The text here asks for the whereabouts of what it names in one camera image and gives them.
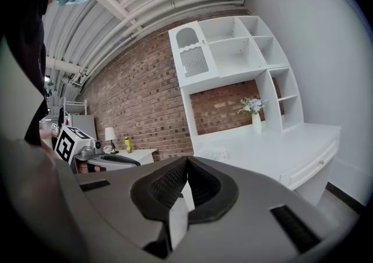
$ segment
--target black slot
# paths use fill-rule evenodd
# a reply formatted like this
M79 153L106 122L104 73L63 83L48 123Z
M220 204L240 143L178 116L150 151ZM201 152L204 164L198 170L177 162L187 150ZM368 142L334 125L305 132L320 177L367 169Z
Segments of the black slot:
M320 242L320 239L289 207L284 205L270 211L301 254Z
M95 190L96 188L101 188L110 185L110 182L107 180L98 180L95 182L89 182L89 183L84 183L80 185L80 188L82 191L91 191Z

